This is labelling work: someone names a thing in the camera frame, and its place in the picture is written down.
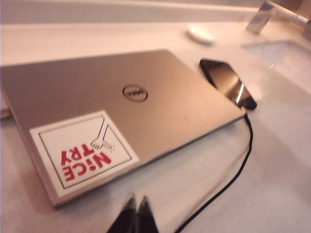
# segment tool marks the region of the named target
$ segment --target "white countertop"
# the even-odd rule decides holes
[[[311,95],[241,48],[292,40],[311,50],[301,29],[269,22],[259,36],[245,22],[206,23],[212,46],[187,34],[187,23],[2,25],[1,64],[166,48],[200,73],[201,58],[229,62],[258,103],[249,113],[253,152],[238,180],[183,232],[309,232]],[[125,198],[146,195],[162,233],[173,232],[236,173],[247,150],[243,120],[54,209],[16,123],[1,121],[1,230],[106,232]]]

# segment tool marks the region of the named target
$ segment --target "black cable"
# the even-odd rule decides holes
[[[253,143],[253,129],[251,122],[248,119],[247,114],[244,115],[244,119],[246,121],[246,124],[248,125],[249,131],[250,131],[250,138],[249,138],[249,149],[248,152],[243,160],[243,163],[237,172],[237,174],[229,181],[229,183],[223,187],[218,193],[216,193],[211,199],[209,199],[204,205],[200,207],[193,215],[191,215],[176,231],[175,233],[181,232],[195,217],[197,217],[206,207],[208,207],[209,204],[211,204],[216,198],[218,198],[223,192],[225,192],[239,177],[239,175],[242,173],[243,168],[247,162],[247,159],[252,151],[252,143]]]

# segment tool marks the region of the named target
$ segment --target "white sticker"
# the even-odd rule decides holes
[[[59,197],[139,161],[105,111],[30,133]]]

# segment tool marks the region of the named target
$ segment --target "smartphone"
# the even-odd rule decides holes
[[[257,107],[244,83],[241,82],[237,73],[229,64],[201,59],[200,67],[207,80],[238,107],[250,110],[254,110]]]

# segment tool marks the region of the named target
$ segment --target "laptop lid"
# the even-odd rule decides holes
[[[167,50],[2,67],[1,87],[55,206],[244,114]]]

